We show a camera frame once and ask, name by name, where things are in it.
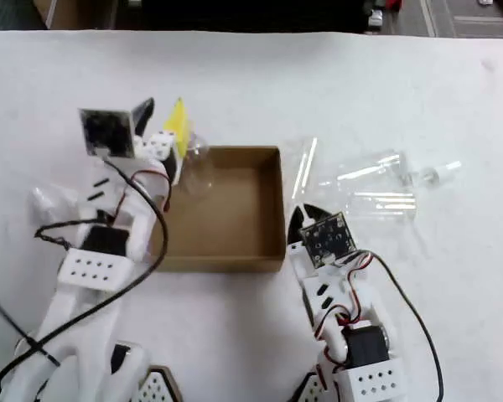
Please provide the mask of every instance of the black wire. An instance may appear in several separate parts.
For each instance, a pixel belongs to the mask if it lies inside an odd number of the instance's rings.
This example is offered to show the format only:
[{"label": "black wire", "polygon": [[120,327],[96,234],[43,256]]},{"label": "black wire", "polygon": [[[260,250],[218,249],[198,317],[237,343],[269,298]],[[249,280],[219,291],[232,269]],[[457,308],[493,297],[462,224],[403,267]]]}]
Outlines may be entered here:
[{"label": "black wire", "polygon": [[26,339],[26,342],[30,347],[34,348],[35,351],[40,352],[43,356],[45,356],[52,364],[56,367],[60,366],[60,362],[54,358],[50,353],[48,353],[46,350],[44,350],[42,347],[40,347],[37,344],[37,341],[30,337],[16,322],[13,320],[13,318],[6,312],[6,309],[2,307],[0,304],[0,315],[3,317],[4,320],[8,322],[9,325],[13,327],[15,331],[18,332],[18,334]]},{"label": "black wire", "polygon": [[438,376],[438,398],[436,399],[436,402],[441,402],[443,400],[443,375],[442,375],[442,368],[441,368],[440,363],[439,363],[438,352],[436,351],[436,348],[434,347],[434,342],[433,342],[432,337],[430,336],[430,332],[428,332],[428,330],[427,330],[427,326],[425,325],[423,319],[421,318],[421,316],[417,312],[416,307],[412,304],[412,302],[410,301],[410,299],[408,299],[408,296],[406,295],[406,293],[402,289],[402,287],[399,284],[399,282],[397,282],[397,279],[395,279],[395,276],[393,275],[392,270],[389,268],[389,266],[387,266],[386,262],[378,254],[376,254],[376,253],[374,253],[372,251],[369,251],[369,250],[362,250],[362,251],[366,252],[366,253],[371,253],[372,256],[375,257],[378,260],[378,262],[380,262],[380,264],[386,270],[387,275],[389,276],[389,279],[392,280],[393,285],[395,285],[395,287],[399,291],[402,299],[404,299],[404,301],[406,302],[406,304],[408,305],[408,307],[410,307],[410,310],[412,310],[413,315],[415,316],[415,318],[419,322],[419,325],[421,326],[421,329],[423,330],[423,333],[425,334],[425,338],[427,339],[428,346],[430,347],[430,351],[433,354],[434,365],[436,366],[436,375]]},{"label": "black wire", "polygon": [[69,241],[67,241],[63,237],[48,236],[46,234],[43,234],[43,232],[45,232],[45,230],[64,228],[66,226],[75,226],[78,224],[107,224],[107,223],[108,221],[104,218],[94,218],[94,219],[68,220],[66,222],[58,222],[56,224],[45,224],[35,231],[34,237],[36,239],[41,239],[44,241],[48,241],[50,243],[54,243],[55,245],[61,245],[63,248],[68,250],[72,247],[72,244]]},{"label": "black wire", "polygon": [[[66,322],[65,324],[57,327],[54,331],[50,332],[48,335],[44,336],[41,338],[36,343],[36,346],[42,347],[44,346],[47,342],[51,341],[52,339],[56,338],[58,335],[60,335],[63,331],[66,331],[67,329],[71,328],[73,325],[78,323],[79,321],[83,320],[84,318],[87,318],[102,308],[108,306],[110,303],[114,302],[118,298],[122,297],[129,291],[131,291],[133,288],[138,286],[140,283],[145,281],[148,276],[150,276],[160,265],[160,263],[163,261],[164,257],[166,256],[166,253],[168,252],[168,226],[166,225],[166,221],[164,220],[164,216],[158,209],[157,205],[152,201],[148,195],[146,195],[143,190],[135,183],[133,182],[119,167],[114,165],[112,162],[105,160],[104,161],[108,166],[114,168],[119,176],[125,180],[125,182],[132,188],[134,188],[141,196],[142,198],[149,204],[151,209],[154,211],[155,215],[157,215],[157,219],[160,222],[160,225],[162,226],[162,232],[163,232],[163,242],[162,242],[162,250],[160,251],[160,255],[157,257],[157,259],[134,281],[132,281],[130,284],[125,286],[123,289],[115,293],[114,295],[108,297],[105,301],[100,302],[96,306],[92,307],[86,312],[83,312],[79,316],[71,319],[70,321]],[[24,360],[27,358],[30,358],[34,353],[36,349],[31,348],[29,349],[26,353],[21,354],[17,358],[15,358],[11,363],[9,363],[5,368],[2,369],[0,372],[0,394],[2,393],[2,381],[8,375],[8,373],[15,369],[19,364],[21,364]]]}]

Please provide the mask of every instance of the perforated white block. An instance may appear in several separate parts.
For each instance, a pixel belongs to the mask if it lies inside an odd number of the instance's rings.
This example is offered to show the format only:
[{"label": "perforated white block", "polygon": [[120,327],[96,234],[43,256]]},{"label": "perforated white block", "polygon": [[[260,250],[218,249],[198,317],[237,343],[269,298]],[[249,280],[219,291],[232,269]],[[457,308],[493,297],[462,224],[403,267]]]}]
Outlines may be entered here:
[{"label": "perforated white block", "polygon": [[142,388],[131,399],[132,402],[177,402],[168,391],[168,385],[161,373],[152,372]]},{"label": "perforated white block", "polygon": [[380,402],[407,392],[399,358],[342,371],[339,384],[344,402]]},{"label": "perforated white block", "polygon": [[175,144],[175,135],[160,131],[143,140],[143,147],[139,152],[141,157],[165,161],[169,157],[171,148]]},{"label": "perforated white block", "polygon": [[307,383],[303,387],[302,394],[298,398],[298,402],[320,402],[322,401],[322,393],[324,389],[319,381],[319,376],[313,374],[309,376]]},{"label": "perforated white block", "polygon": [[134,262],[127,257],[70,249],[58,281],[98,291],[118,291],[129,281]]}]

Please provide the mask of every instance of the cardboard box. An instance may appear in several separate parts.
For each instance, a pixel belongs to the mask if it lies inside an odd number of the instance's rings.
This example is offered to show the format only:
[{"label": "cardboard box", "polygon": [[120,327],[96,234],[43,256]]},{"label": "cardboard box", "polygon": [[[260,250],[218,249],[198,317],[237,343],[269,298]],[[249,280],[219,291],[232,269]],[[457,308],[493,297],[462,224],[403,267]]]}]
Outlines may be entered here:
[{"label": "cardboard box", "polygon": [[[174,188],[161,271],[273,272],[285,256],[282,173],[276,147],[212,147],[214,184],[203,197]],[[162,244],[153,229],[151,254]]]}]

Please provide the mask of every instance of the red wire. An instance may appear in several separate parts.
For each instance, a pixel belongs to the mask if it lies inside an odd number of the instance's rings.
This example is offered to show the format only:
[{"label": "red wire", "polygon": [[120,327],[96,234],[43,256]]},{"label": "red wire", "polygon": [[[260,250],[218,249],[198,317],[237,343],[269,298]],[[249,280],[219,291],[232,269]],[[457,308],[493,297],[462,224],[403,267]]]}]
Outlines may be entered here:
[{"label": "red wire", "polygon": [[315,331],[315,338],[318,338],[320,333],[322,332],[322,327],[324,325],[324,322],[326,321],[326,318],[328,318],[328,315],[335,309],[335,308],[342,308],[344,309],[348,315],[350,316],[350,312],[349,312],[349,309],[346,308],[345,306],[343,306],[342,304],[334,304],[332,307],[330,307],[328,309],[328,311],[326,312],[326,314],[324,314],[324,316],[322,317],[322,320],[320,321],[320,324],[319,326],[317,327],[317,330]]},{"label": "red wire", "polygon": [[334,358],[332,358],[330,355],[329,355],[329,346],[327,346],[326,348],[324,348],[324,357],[326,358],[326,360],[328,360],[330,363],[334,364],[335,366],[342,366],[343,364],[334,360]]},{"label": "red wire", "polygon": [[322,369],[320,368],[320,366],[318,364],[315,365],[315,369],[317,370],[317,375],[319,376],[319,380],[320,380],[320,383],[322,384],[322,388],[324,388],[324,390],[328,390],[328,387],[326,386],[326,381],[324,380],[324,375],[322,373]]},{"label": "red wire", "polygon": [[347,324],[354,324],[356,322],[358,322],[360,320],[360,316],[361,316],[361,304],[360,304],[360,299],[358,298],[358,295],[355,291],[355,288],[352,284],[352,280],[350,278],[350,275],[355,272],[355,271],[361,271],[363,269],[365,269],[373,260],[373,256],[371,255],[371,257],[369,258],[368,261],[366,261],[363,265],[360,265],[358,266],[357,268],[355,268],[354,270],[351,270],[349,271],[348,275],[347,275],[347,278],[348,278],[348,281],[349,281],[349,284],[350,284],[350,289],[351,289],[351,292],[352,292],[352,296],[354,297],[354,300],[355,300],[355,304],[356,304],[356,307],[357,307],[357,315],[354,319],[350,319],[350,312],[349,312],[349,309],[346,308],[345,306],[341,305],[341,304],[334,304],[332,307],[330,307],[328,309],[328,311],[326,312],[326,314],[324,314],[324,316],[322,317],[322,320],[320,322],[320,325],[317,327],[317,330],[315,331],[314,333],[314,336],[315,338],[319,338],[319,335],[320,333],[322,332],[322,327],[324,325],[324,322],[326,321],[326,318],[328,317],[328,315],[335,309],[335,308],[342,308],[344,309],[348,316],[349,316],[349,320],[339,320],[338,319],[338,324],[339,325],[347,325]]},{"label": "red wire", "polygon": [[369,266],[369,264],[372,262],[373,258],[374,258],[373,255],[371,255],[371,258],[369,258],[369,260],[367,260],[367,262],[365,264],[360,265],[359,267],[355,268],[354,270],[349,271],[348,275],[346,276],[348,278],[348,281],[350,284],[350,289],[352,290],[352,296],[354,297],[354,301],[355,301],[357,311],[358,311],[355,318],[350,320],[351,324],[355,324],[356,322],[358,322],[360,320],[361,304],[360,304],[360,298],[358,297],[358,295],[355,291],[354,285],[352,284],[352,279],[351,279],[350,275],[352,275],[353,272],[364,270],[367,266]]},{"label": "red wire", "polygon": [[[171,182],[169,181],[169,177],[166,174],[164,174],[162,172],[158,172],[156,170],[143,169],[143,170],[137,170],[136,172],[134,172],[134,174],[131,176],[131,180],[134,180],[134,178],[136,177],[136,175],[137,174],[141,174],[141,173],[155,174],[157,176],[162,176],[163,178],[165,178],[166,180],[168,180],[168,187],[169,187],[169,190],[168,190],[168,200],[166,201],[166,204],[164,205],[164,212],[168,212],[168,209],[169,209],[169,199],[171,198]],[[116,212],[114,213],[114,222],[117,219],[117,216],[119,215],[119,211],[121,210],[121,206],[123,204],[123,201],[125,201],[125,197],[127,196],[127,187],[125,187],[125,189],[123,190],[123,195],[121,196],[121,198],[119,199],[119,202],[117,203]]]},{"label": "red wire", "polygon": [[341,394],[339,392],[339,385],[337,384],[337,381],[334,381],[334,386],[335,392],[337,393],[337,402],[341,402]]}]

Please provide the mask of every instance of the circuit board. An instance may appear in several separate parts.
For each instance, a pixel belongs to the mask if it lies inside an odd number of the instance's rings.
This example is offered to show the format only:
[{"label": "circuit board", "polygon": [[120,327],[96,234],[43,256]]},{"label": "circuit board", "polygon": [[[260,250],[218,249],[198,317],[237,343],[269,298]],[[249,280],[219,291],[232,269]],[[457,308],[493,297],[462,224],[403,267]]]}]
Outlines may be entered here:
[{"label": "circuit board", "polygon": [[302,228],[300,234],[315,268],[326,264],[326,260],[333,262],[356,251],[355,242],[341,212]]}]

